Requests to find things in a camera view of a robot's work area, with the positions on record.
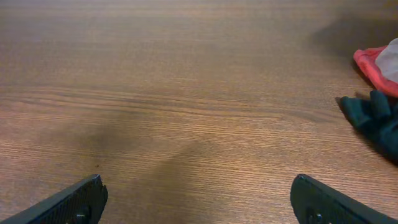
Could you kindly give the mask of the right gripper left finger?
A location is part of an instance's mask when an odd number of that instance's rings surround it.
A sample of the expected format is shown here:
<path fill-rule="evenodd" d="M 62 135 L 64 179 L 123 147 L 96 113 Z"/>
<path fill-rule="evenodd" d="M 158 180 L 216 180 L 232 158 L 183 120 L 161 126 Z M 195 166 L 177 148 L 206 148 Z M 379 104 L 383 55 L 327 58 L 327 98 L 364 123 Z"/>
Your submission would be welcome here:
<path fill-rule="evenodd" d="M 101 176 L 92 174 L 1 224 L 98 224 L 107 200 Z"/>

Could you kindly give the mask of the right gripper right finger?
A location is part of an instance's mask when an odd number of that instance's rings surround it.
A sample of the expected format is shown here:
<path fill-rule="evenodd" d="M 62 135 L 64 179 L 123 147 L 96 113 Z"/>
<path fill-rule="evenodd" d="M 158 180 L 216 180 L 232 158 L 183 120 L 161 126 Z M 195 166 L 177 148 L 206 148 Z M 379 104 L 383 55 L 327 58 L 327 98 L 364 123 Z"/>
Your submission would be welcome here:
<path fill-rule="evenodd" d="M 290 202 L 300 224 L 397 224 L 397 220 L 323 184 L 299 174 Z"/>

